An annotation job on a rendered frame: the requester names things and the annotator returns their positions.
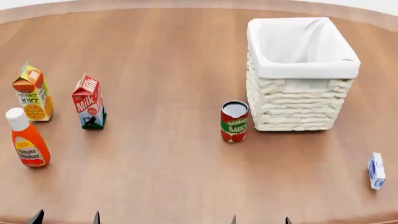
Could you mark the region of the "red milk carton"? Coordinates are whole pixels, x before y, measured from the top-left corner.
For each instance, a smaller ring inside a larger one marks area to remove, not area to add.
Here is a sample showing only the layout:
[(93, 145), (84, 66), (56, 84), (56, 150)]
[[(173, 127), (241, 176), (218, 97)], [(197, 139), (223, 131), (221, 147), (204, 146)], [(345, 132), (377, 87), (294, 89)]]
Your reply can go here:
[(107, 113), (104, 107), (100, 84), (86, 72), (77, 82), (72, 93), (73, 104), (78, 113), (81, 128), (103, 129)]

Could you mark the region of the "tomato sauce can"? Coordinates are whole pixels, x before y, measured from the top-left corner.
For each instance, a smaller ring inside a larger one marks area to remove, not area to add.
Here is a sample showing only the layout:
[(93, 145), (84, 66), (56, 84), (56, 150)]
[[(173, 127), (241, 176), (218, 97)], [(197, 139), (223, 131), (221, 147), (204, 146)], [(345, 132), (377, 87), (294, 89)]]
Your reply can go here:
[(245, 102), (231, 100), (221, 107), (221, 136), (230, 143), (241, 142), (247, 133), (249, 107)]

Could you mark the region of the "white cloth basket liner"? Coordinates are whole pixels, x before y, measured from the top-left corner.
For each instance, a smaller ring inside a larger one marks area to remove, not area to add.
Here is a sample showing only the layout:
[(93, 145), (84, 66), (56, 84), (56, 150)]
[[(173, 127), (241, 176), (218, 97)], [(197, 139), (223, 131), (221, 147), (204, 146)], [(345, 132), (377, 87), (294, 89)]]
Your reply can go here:
[(327, 17), (253, 19), (247, 39), (262, 78), (355, 79), (359, 73), (359, 58)]

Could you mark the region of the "white wicker basket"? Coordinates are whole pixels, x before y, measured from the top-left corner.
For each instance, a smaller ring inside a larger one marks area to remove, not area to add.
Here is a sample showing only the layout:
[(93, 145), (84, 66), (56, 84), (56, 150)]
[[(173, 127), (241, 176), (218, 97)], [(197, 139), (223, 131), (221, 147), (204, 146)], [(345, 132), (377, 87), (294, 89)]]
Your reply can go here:
[(246, 94), (259, 131), (319, 131), (333, 127), (353, 80), (262, 78), (251, 55), (246, 62)]

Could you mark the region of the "small blue white box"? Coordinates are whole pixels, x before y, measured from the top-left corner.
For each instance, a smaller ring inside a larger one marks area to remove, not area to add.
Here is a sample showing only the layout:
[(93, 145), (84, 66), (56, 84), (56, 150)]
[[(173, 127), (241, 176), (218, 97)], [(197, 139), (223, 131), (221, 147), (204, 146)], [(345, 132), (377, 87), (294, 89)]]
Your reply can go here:
[(368, 161), (368, 172), (371, 188), (374, 190), (380, 190), (386, 179), (382, 156), (380, 153), (373, 152), (371, 154)]

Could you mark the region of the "orange juice carton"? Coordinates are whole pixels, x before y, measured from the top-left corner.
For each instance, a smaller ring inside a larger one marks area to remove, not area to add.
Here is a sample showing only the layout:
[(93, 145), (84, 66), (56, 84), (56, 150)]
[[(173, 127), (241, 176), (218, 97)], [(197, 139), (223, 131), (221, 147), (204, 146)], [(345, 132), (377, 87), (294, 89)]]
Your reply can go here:
[(26, 61), (13, 81), (19, 103), (30, 121), (50, 121), (54, 112), (53, 99), (49, 94), (43, 72)]

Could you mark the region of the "tomato ketchup bottle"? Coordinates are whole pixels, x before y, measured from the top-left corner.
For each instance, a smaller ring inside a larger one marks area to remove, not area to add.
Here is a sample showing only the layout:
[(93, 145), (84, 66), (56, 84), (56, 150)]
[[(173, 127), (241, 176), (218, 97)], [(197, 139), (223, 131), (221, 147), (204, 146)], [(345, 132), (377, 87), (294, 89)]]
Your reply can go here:
[(22, 108), (6, 112), (11, 127), (12, 143), (21, 162), (27, 167), (45, 167), (50, 162), (49, 149)]

